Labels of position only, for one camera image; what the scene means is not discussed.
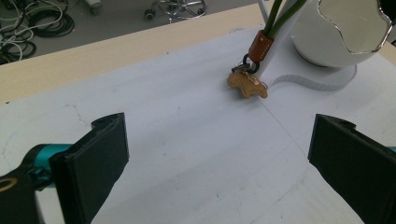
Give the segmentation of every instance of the white table surface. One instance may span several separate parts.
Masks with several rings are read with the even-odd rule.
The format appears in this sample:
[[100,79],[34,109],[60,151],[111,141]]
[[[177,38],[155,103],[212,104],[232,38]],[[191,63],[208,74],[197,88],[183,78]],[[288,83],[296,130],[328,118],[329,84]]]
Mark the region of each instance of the white table surface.
[[[312,127],[332,115],[396,146],[395,66],[375,55],[340,91],[279,83],[243,99],[226,78],[258,29],[0,105],[0,174],[124,112],[131,158],[93,223],[361,223],[309,164]],[[38,197],[47,222],[63,223],[55,191]]]

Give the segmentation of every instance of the green cable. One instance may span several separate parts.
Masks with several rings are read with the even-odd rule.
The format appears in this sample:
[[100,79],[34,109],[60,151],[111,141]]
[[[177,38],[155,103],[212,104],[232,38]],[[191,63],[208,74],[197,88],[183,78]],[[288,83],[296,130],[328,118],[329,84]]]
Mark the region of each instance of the green cable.
[[282,27],[282,25],[290,19],[304,4],[306,0],[297,0],[297,2],[291,6],[274,24],[274,26],[271,28],[270,32],[267,34],[267,37],[269,39],[274,39],[274,36],[276,32]]
[[268,35],[268,33],[270,33],[281,4],[282,4],[282,0],[275,0],[271,8],[270,16],[268,17],[268,21],[265,24],[264,30],[262,31],[263,34]]

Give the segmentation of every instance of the white ceramic cup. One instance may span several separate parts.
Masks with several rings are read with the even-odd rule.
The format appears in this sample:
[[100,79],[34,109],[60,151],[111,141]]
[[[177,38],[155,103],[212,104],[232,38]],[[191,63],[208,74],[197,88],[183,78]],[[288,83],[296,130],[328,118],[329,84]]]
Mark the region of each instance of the white ceramic cup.
[[346,67],[379,51],[390,30],[390,19],[378,0],[311,0],[291,29],[291,37],[307,61]]

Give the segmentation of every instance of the metal key ring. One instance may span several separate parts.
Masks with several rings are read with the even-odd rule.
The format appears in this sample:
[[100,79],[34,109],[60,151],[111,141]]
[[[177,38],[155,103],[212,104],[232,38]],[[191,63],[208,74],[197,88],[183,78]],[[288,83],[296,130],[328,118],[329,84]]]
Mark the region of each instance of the metal key ring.
[[[244,59],[242,60],[242,63],[243,64],[248,64],[248,54],[246,54],[244,56]],[[246,72],[252,75],[252,74],[257,73],[257,71],[259,71],[259,68],[260,68],[260,63],[254,63],[254,69],[248,69],[248,70],[246,70]]]

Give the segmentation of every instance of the gray floor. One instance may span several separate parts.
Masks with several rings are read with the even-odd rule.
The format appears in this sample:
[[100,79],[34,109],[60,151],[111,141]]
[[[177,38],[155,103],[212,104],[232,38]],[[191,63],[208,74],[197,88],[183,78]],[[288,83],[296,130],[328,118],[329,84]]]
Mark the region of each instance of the gray floor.
[[[208,14],[255,4],[257,0],[206,0]],[[146,0],[103,0],[103,7],[99,14],[92,15],[88,6],[82,0],[70,0],[72,5],[67,13],[73,18],[75,30],[67,36],[54,38],[35,37],[37,45],[35,56],[51,52],[70,49],[81,45],[112,37],[127,35],[134,32],[167,25],[168,17],[157,10],[154,20],[144,19],[144,12],[150,8],[152,1]],[[12,12],[0,5],[0,17],[12,16]]]

